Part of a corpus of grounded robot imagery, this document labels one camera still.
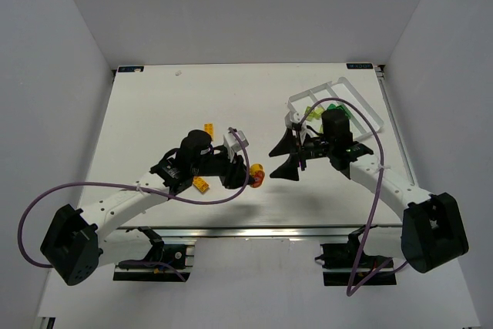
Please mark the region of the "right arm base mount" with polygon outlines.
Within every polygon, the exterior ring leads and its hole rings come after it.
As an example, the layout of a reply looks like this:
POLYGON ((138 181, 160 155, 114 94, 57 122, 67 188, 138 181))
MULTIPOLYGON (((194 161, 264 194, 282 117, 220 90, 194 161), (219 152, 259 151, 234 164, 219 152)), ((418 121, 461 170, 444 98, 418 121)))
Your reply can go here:
MULTIPOLYGON (((320 254, 314 258, 323 272, 325 287, 346 287, 354 265, 359 237, 364 232, 364 226, 356 229, 350 227, 314 227, 320 242, 320 254)), ((388 260, 389 257, 362 253, 353 282, 355 287, 367 275, 388 260)), ((391 260, 382 270, 378 271, 364 286, 396 286, 397 278, 394 270, 394 261, 391 260)))

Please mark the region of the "yellow round printed brick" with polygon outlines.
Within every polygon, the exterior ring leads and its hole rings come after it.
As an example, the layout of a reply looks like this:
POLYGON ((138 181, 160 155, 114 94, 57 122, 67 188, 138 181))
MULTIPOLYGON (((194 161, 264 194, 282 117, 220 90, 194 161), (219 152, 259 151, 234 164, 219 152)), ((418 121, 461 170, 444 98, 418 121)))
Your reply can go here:
POLYGON ((263 166, 259 163, 254 163, 250 167, 250 176, 253 176, 256 179, 255 187, 252 188, 260 187, 263 184, 263 180, 265 178, 265 171, 263 169, 263 166))

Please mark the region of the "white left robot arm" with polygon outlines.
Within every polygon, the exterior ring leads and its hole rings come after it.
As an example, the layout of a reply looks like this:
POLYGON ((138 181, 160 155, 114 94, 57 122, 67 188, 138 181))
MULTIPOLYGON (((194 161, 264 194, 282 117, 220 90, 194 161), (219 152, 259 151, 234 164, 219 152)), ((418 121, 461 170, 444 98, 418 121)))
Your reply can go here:
POLYGON ((209 133, 190 131, 134 184, 120 185, 113 195, 88 206, 59 208, 42 241, 42 255, 69 286, 106 264, 144 261, 161 239, 145 227, 122 239, 113 236, 115 231, 154 206, 179 201, 197 176, 217 177, 225 189, 242 193, 254 182, 247 146, 237 129, 229 129, 220 146, 213 146, 209 133))

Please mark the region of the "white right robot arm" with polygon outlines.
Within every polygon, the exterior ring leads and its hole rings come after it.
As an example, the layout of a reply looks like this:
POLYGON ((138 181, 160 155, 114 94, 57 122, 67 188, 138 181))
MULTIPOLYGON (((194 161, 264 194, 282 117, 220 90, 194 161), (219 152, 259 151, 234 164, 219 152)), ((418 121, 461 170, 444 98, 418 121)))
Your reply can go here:
POLYGON ((377 226, 371 227, 366 237, 354 233, 352 240, 366 255, 402 258, 424 274, 469 251, 458 203, 452 195, 435 195, 385 169, 369 147, 354 140, 342 110, 329 109, 321 119, 323 132, 312 137, 300 114, 286 115, 286 131, 269 155, 285 155, 287 160, 270 178, 298 181, 309 159, 327 158, 335 170, 376 195, 397 215, 402 227, 400 235, 377 226))

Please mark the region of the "green upside-down plate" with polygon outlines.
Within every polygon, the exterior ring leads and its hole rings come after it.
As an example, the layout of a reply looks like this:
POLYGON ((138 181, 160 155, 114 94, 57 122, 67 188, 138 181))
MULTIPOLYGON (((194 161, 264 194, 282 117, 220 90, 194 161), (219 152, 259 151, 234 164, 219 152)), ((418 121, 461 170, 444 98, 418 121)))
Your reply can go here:
POLYGON ((336 106, 337 109, 341 110, 344 112, 345 116, 350 119, 352 117, 352 114, 350 112, 350 110, 344 106, 344 105, 339 105, 339 106, 336 106))

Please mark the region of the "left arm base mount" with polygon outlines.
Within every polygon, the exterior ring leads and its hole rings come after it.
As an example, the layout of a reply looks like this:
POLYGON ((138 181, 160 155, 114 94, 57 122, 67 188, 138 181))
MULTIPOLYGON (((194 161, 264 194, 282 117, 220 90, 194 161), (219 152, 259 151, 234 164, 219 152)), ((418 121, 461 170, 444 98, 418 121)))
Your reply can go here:
POLYGON ((191 274, 194 246, 181 241, 164 240, 150 227, 138 227, 124 232, 135 237, 131 252, 115 265, 112 279, 125 282, 185 283, 191 274))

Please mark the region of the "lime green 2x2 brick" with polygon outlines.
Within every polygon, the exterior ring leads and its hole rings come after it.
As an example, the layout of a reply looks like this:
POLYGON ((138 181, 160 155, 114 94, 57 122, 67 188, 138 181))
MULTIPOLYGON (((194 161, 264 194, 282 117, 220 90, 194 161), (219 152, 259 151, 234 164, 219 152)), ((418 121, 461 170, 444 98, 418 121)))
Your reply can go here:
POLYGON ((308 117, 307 117, 307 121, 311 122, 313 120, 316 120, 316 119, 320 119, 321 117, 321 114, 324 112, 324 109, 314 109, 312 110, 308 117))

